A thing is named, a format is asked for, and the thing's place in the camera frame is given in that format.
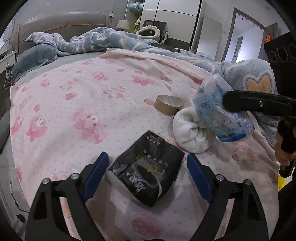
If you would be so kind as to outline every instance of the white towel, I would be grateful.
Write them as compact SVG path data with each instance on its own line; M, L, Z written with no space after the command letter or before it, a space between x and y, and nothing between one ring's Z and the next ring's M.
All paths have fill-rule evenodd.
M192 153L206 151L216 138L194 107L182 109L175 115L173 132L177 143Z

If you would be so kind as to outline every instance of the leather headboard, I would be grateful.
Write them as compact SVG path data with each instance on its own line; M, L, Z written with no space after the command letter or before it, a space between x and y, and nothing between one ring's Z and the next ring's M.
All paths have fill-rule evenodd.
M97 27L107 27L105 13L89 11L53 13L15 25L9 43L12 45L12 50L16 50L19 55L36 45L25 41L33 32L59 33L66 41L69 41L71 37Z

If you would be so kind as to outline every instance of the pink bedsheet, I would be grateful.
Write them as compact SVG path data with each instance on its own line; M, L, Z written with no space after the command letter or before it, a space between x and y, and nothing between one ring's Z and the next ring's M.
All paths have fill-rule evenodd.
M17 174L29 205L42 179L60 180L79 173L102 151L109 154L112 163L147 130L177 146L173 118L158 112L154 101L159 94L171 94L173 79L188 80L194 94L209 75L201 68L170 57L113 50L12 87L11 142ZM278 166L271 160L272 150L262 144L264 141L258 141L260 138L251 137L242 147L215 141L214 147L200 157L214 172L230 180L252 178L272 233L278 217ZM240 154L252 156L248 161L264 168L248 170L248 166L239 164ZM72 235L79 237L65 200L62 206ZM132 201L117 189L114 180L106 177L87 206L106 240L189 240L208 204L201 199L184 162L172 190L153 208ZM224 223L217 236L224 233L225 226Z

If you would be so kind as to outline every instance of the screw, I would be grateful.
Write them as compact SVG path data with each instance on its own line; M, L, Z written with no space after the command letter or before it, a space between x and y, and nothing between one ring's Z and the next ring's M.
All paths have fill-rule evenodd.
M45 178L45 179L42 180L42 183L43 183L43 184L47 184L47 183L49 183L49 181L50 181L49 178Z
M217 179L218 181L223 181L223 180L224 180L224 176L218 174L218 175L216 176L216 179Z
M74 173L74 174L71 175L71 179L72 180L76 180L78 178L79 178L79 174L78 173Z
M251 186L251 185L252 185L252 182L251 182L251 180L249 180L249 179L245 180L244 182L245 182L245 184L248 185L248 186Z

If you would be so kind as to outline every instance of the black plastic package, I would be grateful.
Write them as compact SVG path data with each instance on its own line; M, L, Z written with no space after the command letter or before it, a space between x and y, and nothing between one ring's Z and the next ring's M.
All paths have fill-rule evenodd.
M147 131L109 170L140 202L153 207L175 182L183 157L183 151Z

